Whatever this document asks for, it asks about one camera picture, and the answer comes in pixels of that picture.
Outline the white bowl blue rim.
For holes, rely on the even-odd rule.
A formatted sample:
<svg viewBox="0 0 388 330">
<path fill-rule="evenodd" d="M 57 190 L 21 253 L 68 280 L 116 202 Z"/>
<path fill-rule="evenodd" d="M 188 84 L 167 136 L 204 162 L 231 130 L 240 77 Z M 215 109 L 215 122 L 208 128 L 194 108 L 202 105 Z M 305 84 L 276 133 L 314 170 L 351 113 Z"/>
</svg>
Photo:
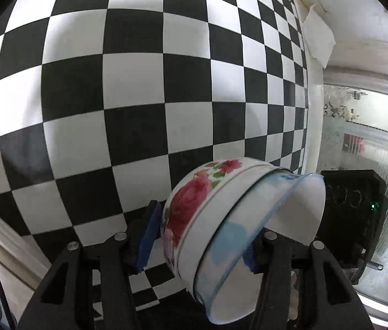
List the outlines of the white bowl blue rim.
<svg viewBox="0 0 388 330">
<path fill-rule="evenodd" d="M 284 170 L 284 168 L 279 167 L 278 170 L 273 170 L 267 175 Z M 248 230 L 246 227 L 242 225 L 240 221 L 232 221 L 231 213 L 233 212 L 233 208 L 214 234 L 196 271 L 194 293 L 191 293 L 191 295 L 200 302 L 203 302 L 209 297 L 209 293 L 214 290 L 216 284 L 218 284 L 220 279 L 224 276 L 224 270 L 220 270 L 219 268 L 226 263 L 230 254 L 235 252 L 239 245 L 245 243 L 248 238 Z"/>
</svg>

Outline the white bowl colourful dots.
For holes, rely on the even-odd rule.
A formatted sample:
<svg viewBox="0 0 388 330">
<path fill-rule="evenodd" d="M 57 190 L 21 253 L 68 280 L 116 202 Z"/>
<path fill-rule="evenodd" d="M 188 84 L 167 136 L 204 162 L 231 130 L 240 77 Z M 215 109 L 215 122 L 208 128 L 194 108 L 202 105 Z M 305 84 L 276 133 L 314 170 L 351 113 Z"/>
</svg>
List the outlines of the white bowl colourful dots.
<svg viewBox="0 0 388 330">
<path fill-rule="evenodd" d="M 234 206 L 232 221 L 248 230 L 220 270 L 224 276 L 209 297 L 200 302 L 208 320 L 218 326 L 234 323 L 255 311 L 263 273 L 273 263 L 275 244 L 287 238 L 304 246 L 315 238 L 325 204 L 325 182 L 321 174 L 297 175 L 288 170 L 265 176 Z M 253 274 L 244 264 L 243 253 L 256 237 L 263 239 L 266 266 Z"/>
</svg>

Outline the white bowl rose pattern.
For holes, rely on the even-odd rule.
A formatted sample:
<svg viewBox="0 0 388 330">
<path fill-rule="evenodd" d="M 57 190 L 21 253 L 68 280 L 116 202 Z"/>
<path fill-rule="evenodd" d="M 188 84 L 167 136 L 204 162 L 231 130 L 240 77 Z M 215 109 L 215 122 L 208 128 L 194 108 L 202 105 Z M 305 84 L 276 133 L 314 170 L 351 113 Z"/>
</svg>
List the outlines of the white bowl rose pattern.
<svg viewBox="0 0 388 330">
<path fill-rule="evenodd" d="M 190 293 L 221 223 L 259 179 L 278 169 L 250 157 L 220 159 L 199 166 L 175 186 L 163 209 L 160 234 L 167 264 Z"/>
</svg>

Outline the glass sliding door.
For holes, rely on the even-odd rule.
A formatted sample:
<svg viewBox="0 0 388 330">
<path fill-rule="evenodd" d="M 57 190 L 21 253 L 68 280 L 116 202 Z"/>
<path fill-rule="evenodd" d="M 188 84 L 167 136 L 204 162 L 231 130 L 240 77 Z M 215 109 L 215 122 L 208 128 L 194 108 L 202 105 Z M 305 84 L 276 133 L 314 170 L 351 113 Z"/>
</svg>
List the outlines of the glass sliding door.
<svg viewBox="0 0 388 330">
<path fill-rule="evenodd" d="M 388 321 L 388 42 L 338 42 L 323 81 L 320 236 L 370 315 Z"/>
</svg>

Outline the black white checkered mat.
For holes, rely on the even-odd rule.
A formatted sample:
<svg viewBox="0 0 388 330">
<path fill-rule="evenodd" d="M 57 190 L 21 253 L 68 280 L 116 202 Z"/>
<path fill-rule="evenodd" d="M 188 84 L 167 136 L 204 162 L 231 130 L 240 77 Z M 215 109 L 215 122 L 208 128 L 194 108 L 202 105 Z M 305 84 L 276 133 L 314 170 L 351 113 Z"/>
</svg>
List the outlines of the black white checkered mat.
<svg viewBox="0 0 388 330">
<path fill-rule="evenodd" d="M 10 0 L 0 218 L 53 261 L 216 159 L 299 173 L 307 99 L 293 0 Z"/>
</svg>

